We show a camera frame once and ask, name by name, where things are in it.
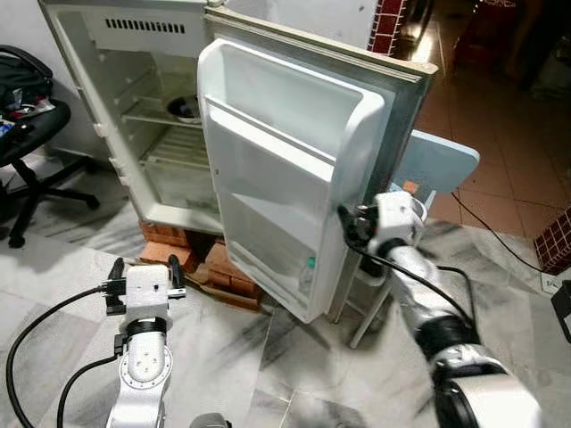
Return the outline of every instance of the refrigerator door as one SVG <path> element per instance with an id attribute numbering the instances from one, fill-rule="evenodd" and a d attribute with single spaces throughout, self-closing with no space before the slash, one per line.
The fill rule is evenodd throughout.
<path id="1" fill-rule="evenodd" d="M 436 68 L 222 7 L 206 20 L 198 92 L 228 255 L 310 322 L 358 262 L 336 208 L 386 188 Z"/>

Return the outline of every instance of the backpack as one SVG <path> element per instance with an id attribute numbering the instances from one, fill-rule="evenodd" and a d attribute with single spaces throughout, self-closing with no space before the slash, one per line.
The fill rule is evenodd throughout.
<path id="1" fill-rule="evenodd" d="M 52 93 L 52 71 L 38 58 L 8 45 L 0 45 L 0 111 L 36 104 Z"/>

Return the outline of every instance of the small bottle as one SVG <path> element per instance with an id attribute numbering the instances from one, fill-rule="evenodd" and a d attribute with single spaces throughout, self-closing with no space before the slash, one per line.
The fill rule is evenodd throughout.
<path id="1" fill-rule="evenodd" d="M 310 297 L 314 269 L 315 257 L 308 257 L 305 266 L 300 273 L 300 292 L 307 297 Z"/>

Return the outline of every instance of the white refrigerator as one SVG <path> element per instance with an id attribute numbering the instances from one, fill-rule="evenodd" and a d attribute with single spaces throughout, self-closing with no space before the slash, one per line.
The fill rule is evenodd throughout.
<path id="1" fill-rule="evenodd" d="M 436 67 L 221 1 L 40 4 L 141 219 L 223 234 L 302 321 L 327 312 L 359 262 L 336 207 L 387 188 Z M 180 96 L 200 114 L 169 114 Z"/>

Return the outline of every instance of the black office chair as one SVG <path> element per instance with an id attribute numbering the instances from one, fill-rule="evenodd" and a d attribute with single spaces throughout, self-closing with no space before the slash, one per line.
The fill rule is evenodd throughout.
<path id="1" fill-rule="evenodd" d="M 48 78 L 52 77 L 52 72 L 45 64 L 21 49 L 0 45 L 0 53 L 18 57 L 26 63 L 31 64 Z M 92 194 L 56 188 L 65 178 L 68 178 L 71 174 L 80 169 L 85 168 L 87 172 L 94 172 L 95 164 L 87 156 L 82 157 L 50 177 L 41 180 L 38 179 L 34 171 L 28 168 L 21 160 L 22 156 L 33 152 L 39 146 L 49 141 L 50 138 L 61 131 L 70 121 L 70 107 L 66 103 L 53 98 L 50 98 L 50 102 L 55 106 L 55 109 L 18 122 L 7 134 L 0 137 L 0 168 L 12 164 L 14 169 L 27 184 L 25 188 L 10 193 L 0 184 L 0 214 L 6 211 L 5 208 L 10 202 L 28 197 L 21 208 L 21 212 L 12 230 L 10 230 L 9 233 L 7 228 L 0 230 L 0 239 L 4 239 L 7 235 L 10 236 L 9 245 L 11 248 L 20 248 L 24 245 L 24 232 L 36 211 L 37 205 L 47 195 L 86 202 L 91 210 L 95 210 L 99 207 L 99 201 Z"/>

